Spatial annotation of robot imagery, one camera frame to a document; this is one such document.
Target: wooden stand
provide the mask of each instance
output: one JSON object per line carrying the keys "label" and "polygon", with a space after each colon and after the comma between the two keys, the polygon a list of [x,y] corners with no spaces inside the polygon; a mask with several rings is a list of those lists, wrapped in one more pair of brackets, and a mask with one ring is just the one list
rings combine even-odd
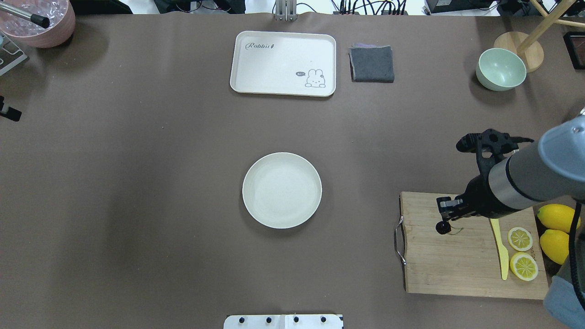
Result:
{"label": "wooden stand", "polygon": [[575,3],[576,0],[562,0],[555,9],[548,15],[536,0],[530,0],[534,7],[544,17],[542,22],[530,33],[507,32],[499,36],[495,42],[495,48],[504,48],[518,55],[526,65],[526,72],[533,72],[538,69],[544,61],[545,54],[542,46],[536,41],[554,23],[578,26],[585,28],[585,24],[559,20],[564,12]]}

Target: lemon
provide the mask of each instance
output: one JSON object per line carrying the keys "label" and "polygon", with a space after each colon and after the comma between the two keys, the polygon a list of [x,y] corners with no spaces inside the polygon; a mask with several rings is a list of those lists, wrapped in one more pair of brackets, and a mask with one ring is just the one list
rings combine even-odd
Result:
{"label": "lemon", "polygon": [[515,227],[508,231],[508,243],[518,251],[532,248],[532,235],[525,228]]}
{"label": "lemon", "polygon": [[534,258],[525,252],[517,252],[510,259],[510,269],[524,281],[532,281],[538,275],[538,265]]}
{"label": "lemon", "polygon": [[547,229],[541,236],[542,252],[557,264],[569,256],[569,234],[558,229]]}
{"label": "lemon", "polygon": [[[575,210],[564,204],[547,204],[542,206],[536,216],[542,225],[550,229],[558,229],[569,233]],[[581,226],[581,218],[577,221],[577,227]]]}

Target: round plate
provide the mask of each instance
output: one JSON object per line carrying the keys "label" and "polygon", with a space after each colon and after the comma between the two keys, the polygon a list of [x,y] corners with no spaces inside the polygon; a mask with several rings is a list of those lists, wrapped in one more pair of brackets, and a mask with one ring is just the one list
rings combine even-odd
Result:
{"label": "round plate", "polygon": [[308,220],[321,202],[321,178],[302,156],[269,154],[250,167],[242,186],[244,205],[255,220],[291,228]]}

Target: yellow knife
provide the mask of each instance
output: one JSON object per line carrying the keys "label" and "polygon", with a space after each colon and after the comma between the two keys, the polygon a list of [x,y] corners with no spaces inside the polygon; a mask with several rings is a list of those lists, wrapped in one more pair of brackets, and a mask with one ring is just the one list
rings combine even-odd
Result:
{"label": "yellow knife", "polygon": [[508,249],[502,243],[502,235],[500,233],[500,220],[497,218],[490,218],[491,229],[494,231],[495,245],[498,247],[498,257],[500,258],[500,270],[502,272],[502,280],[508,279]]}

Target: bowl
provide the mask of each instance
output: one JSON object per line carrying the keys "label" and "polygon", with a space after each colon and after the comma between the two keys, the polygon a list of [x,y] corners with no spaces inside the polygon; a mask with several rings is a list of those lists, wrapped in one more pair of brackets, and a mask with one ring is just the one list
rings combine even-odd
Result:
{"label": "bowl", "polygon": [[27,20],[0,12],[0,29],[12,40],[37,48],[58,46],[73,34],[75,13],[68,0],[5,0],[7,4],[49,18],[43,29]]}
{"label": "bowl", "polygon": [[502,48],[491,48],[479,57],[476,76],[484,87],[493,91],[505,91],[524,82],[526,66],[515,53]]}

